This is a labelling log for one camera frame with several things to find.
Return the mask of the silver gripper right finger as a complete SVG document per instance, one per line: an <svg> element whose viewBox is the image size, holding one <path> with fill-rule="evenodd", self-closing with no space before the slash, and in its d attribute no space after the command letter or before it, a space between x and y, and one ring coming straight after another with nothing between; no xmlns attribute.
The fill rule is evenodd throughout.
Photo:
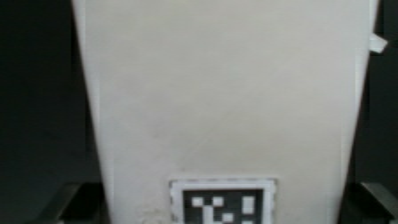
<svg viewBox="0 0 398 224"><path fill-rule="evenodd" d="M356 224L398 224L398 197L381 183L356 185L354 202L360 209Z"/></svg>

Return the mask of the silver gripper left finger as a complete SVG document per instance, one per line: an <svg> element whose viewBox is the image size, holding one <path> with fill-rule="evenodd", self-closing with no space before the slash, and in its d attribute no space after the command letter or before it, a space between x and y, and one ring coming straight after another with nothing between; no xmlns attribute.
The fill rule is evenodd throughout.
<svg viewBox="0 0 398 224"><path fill-rule="evenodd" d="M52 197L36 224L88 224L84 185L68 183Z"/></svg>

